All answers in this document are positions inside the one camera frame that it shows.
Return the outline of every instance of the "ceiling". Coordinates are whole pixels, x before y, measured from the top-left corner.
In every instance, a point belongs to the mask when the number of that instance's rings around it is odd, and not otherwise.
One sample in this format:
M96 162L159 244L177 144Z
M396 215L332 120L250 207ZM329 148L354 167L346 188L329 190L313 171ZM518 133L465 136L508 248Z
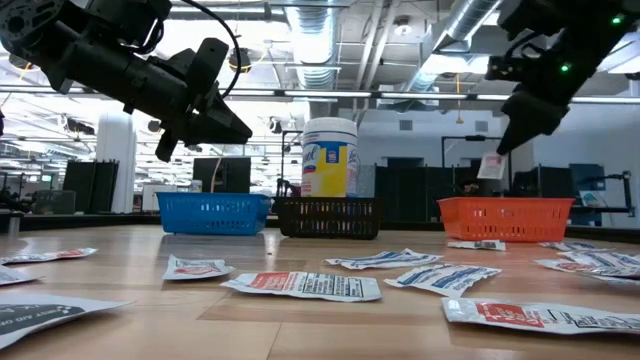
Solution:
M75 3L84 4L86 0L74 0ZM281 9L281 6L292 3L304 3L305 0L282 0L268 1L274 11ZM299 88L296 66L299 64L294 60L294 46L292 45L292 32L289 24L282 22L263 21L234 21L233 11L242 9L246 4L225 1L207 1L208 6L226 6L228 25L239 35L238 41L241 47L249 49L249 56L252 60L252 68L249 73L240 76L236 85L239 88ZM337 56L333 64L330 64L337 71L337 81L335 89L352 90L356 88L356 79L360 59L363 57L363 49L366 35L369 31L377 31L374 44L378 44L384 30L387 6L382 10L382 17L377 29L370 29L370 20L374 7L374 0L337 0L334 4L344 6L337 9L339 11L337 39L335 49ZM379 66L373 77L371 88L377 89L380 85L398 85L407 82L420 68L424 59L421 58L420 47L425 40L425 33L431 25L436 25L440 21L446 20L449 15L453 1L420 1L407 0L400 1L396 16L406 15L409 17L408 24L411 32L405 35L398 35L394 32L395 26L391 26L384 51L382 52ZM508 42L504 32L495 26L495 16L485 22L485 25L475 34L470 58L475 60L475 65L466 67L456 67L455 59L452 57L442 57L442 69L460 72L459 76L445 74L438 76L434 86L440 92L473 92L478 94L509 94L514 84L502 81L485 81L482 72L486 66L486 56L492 51L498 51L508 47ZM220 40L231 44L231 41L224 29L215 21L204 20L167 20L165 22L165 36L158 45L154 55L167 58L187 47L197 49L202 40L206 37L217 37ZM637 42L630 41L626 44L626 50L632 55L628 56L625 62L625 72L640 70L640 49L634 53ZM313 44L306 49L313 51ZM16 69L8 62L8 54L0 53L0 85L25 85L42 86L48 85L46 76L40 71L24 72ZM620 64L614 64L609 70L615 70ZM218 78L221 87L231 81L233 70L225 66ZM616 95L628 89L628 80L623 74L612 74L600 72L589 80L581 89L580 95ZM26 159L32 156L37 158L38 164L56 164L55 169L60 169L58 162L66 161L68 158L90 159L94 156L95 137L81 135L83 142L73 142L73 138L78 134L65 128L65 118L74 119L88 126L97 128L100 114L106 111L114 111L121 108L121 104L104 98L83 97L83 96L61 96L42 94L12 94L7 98L7 94L0 94L0 101L3 101L2 111L6 116L5 138L10 136L21 136L27 138L51 138L52 141L35 145L34 142L7 143L4 142L4 158L14 157ZM254 170L256 172L256 184L260 183L265 188L272 188L275 179L280 172L279 154L281 135L273 134L268 127L271 120L282 121L285 130L302 129L304 121L309 117L308 104L302 101L294 102L268 102L268 101L227 101L229 107L253 130L254 136L250 140L252 147L243 149L238 146L228 146L224 153L229 155L254 156ZM442 102L440 112L409 112L408 114L398 114L392 111L379 111L372 109L368 111L363 119L362 131L364 133L385 134L396 132L397 123L400 119L425 119L430 116L451 117L451 121L424 121L414 128L412 134L397 133L399 136L420 136L421 133L436 131L447 133L454 129L447 128L446 125L455 126L457 118L456 109L461 107L467 110L469 126L476 120L488 120L492 118L490 110L499 107L499 104L491 104L489 108L478 108L475 103L458 104L457 102ZM342 116L352 116L352 111L343 111ZM470 110L483 110L482 112L471 112ZM220 145L204 145L202 152L195 152L180 147L176 150L174 158L180 159L180 163L174 162L169 168L159 164L153 156L155 143L159 134L147 129L147 124L152 120L148 115L135 112L133 119L138 129L138 182L164 180L169 182L178 181L186 183L190 178L191 161L197 156L216 155L222 152ZM300 174L300 165L291 164L291 160L297 160L301 154L299 147L294 146L290 157L287 159L285 175L291 174L294 178ZM8 160L2 165L6 171L20 171L27 165L12 162L7 165ZM54 167L44 167L44 171L52 170Z

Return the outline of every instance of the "orange basket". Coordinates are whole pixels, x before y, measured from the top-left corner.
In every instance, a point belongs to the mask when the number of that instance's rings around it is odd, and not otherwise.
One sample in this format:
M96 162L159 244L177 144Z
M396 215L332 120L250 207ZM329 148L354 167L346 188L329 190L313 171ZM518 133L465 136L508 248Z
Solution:
M463 240L562 241L574 199L439 200L447 235Z

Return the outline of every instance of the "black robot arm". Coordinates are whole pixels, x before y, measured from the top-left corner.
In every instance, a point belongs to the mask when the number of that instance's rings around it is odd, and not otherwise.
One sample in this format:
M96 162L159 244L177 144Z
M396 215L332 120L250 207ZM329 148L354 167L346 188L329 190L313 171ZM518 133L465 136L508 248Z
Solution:
M513 40L523 37L505 56L489 60L487 80L519 82L502 106L510 122L498 147L506 154L532 138L551 135L569 112L571 98L597 71L640 16L637 0L511 0L504 4L499 25ZM560 32L549 49L526 41ZM513 57L523 45L539 57Z
M179 140L243 144L251 130L224 103L216 78L228 46L205 39L197 52L169 60L150 53L162 38L169 0L0 0L0 39L12 54L38 65L66 94L73 81L161 121L156 155L169 161Z

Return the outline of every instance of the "black basket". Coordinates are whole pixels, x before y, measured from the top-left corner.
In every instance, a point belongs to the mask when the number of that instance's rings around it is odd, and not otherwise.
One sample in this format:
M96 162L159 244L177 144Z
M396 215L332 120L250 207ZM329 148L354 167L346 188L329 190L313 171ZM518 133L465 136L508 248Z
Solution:
M280 231L290 237L372 240L382 219L373 198L277 198L276 205Z

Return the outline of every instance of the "table surface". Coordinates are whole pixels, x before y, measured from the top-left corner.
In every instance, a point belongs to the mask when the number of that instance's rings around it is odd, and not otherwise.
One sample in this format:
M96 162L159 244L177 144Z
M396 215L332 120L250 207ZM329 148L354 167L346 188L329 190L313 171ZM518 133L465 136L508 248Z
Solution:
M549 270L532 260L557 258L537 244L508 251L450 249L442 233L381 232L374 241L289 239L268 230L256 237L165 235L159 226L122 226L22 233L0 238L0 254L100 249L84 258L16 265L41 281L2 294L46 293L112 301L123 308L32 334L1 350L2 359L638 359L640 338L599 334L556 336L449 324L441 297L396 289L381 280L407 268L354 272L322 263L385 250L445 255L444 261L503 269L464 297L551 302L640 313L640 288ZM638 254L640 246L591 242ZM260 271L313 271L375 277L383 299L339 303L247 295L219 284L228 277L163 282L170 254L223 258L230 276Z

